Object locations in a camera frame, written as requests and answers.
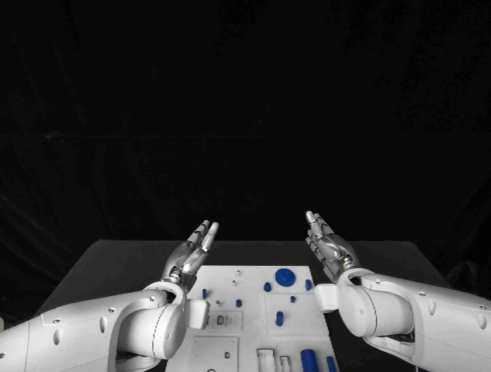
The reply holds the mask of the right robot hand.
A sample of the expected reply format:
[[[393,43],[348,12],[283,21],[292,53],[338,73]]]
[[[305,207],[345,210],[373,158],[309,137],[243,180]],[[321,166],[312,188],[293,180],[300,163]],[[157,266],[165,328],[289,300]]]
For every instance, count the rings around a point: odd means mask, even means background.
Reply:
[[[361,267],[360,258],[354,247],[335,234],[321,215],[308,211],[305,218],[309,223],[305,241],[321,262],[325,276],[335,284],[347,270]]]

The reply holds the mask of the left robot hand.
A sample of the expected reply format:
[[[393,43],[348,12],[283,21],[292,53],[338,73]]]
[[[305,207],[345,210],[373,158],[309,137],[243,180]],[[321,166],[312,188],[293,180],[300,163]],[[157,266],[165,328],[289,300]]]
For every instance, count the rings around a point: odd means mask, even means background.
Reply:
[[[195,285],[196,272],[205,263],[218,228],[218,222],[205,220],[168,257],[162,281],[176,284],[186,294]]]

